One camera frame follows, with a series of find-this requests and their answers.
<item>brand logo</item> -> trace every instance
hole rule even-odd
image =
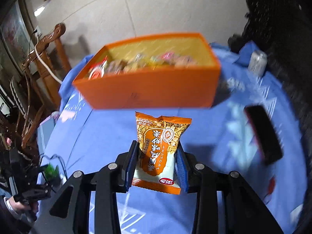
[[[172,179],[169,178],[161,178],[159,180],[160,183],[165,184],[165,185],[173,185],[174,181]]]
[[[171,128],[166,128],[161,135],[162,139],[167,143],[174,137],[174,131]]]

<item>white can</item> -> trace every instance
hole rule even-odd
[[[262,77],[266,69],[267,55],[261,50],[254,51],[250,58],[248,69],[255,75]]]

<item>silver screw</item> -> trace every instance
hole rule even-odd
[[[110,169],[110,170],[114,170],[114,169],[116,169],[117,168],[117,164],[116,163],[110,163],[109,165],[108,165],[108,169]]]
[[[79,178],[79,177],[81,177],[81,175],[82,175],[81,171],[75,171],[74,172],[74,178]]]
[[[197,163],[197,164],[195,165],[195,168],[198,169],[198,170],[202,170],[202,169],[205,168],[205,166],[204,166],[202,163]]]
[[[239,173],[233,171],[233,172],[231,172],[231,177],[233,177],[233,178],[238,178],[238,177],[239,177]]]

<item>white cable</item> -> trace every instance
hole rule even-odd
[[[35,53],[37,55],[38,60],[42,63],[43,66],[45,66],[46,70],[50,73],[50,75],[55,79],[55,81],[57,81],[59,84],[62,84],[63,81],[61,81],[60,79],[57,78],[57,76],[55,74],[53,74],[53,72],[51,71],[51,69],[49,68],[48,65],[46,65],[46,63],[41,59],[41,57],[38,54],[37,51],[37,45],[39,43],[39,37],[37,35],[37,44],[35,45]]]

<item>orange box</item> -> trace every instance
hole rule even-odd
[[[107,74],[88,80],[92,64],[133,59],[138,53],[158,56],[165,52],[189,55],[193,67],[165,66],[124,74]],[[210,107],[221,66],[200,33],[167,33],[122,40],[105,45],[80,71],[73,85],[94,109],[146,107]]]

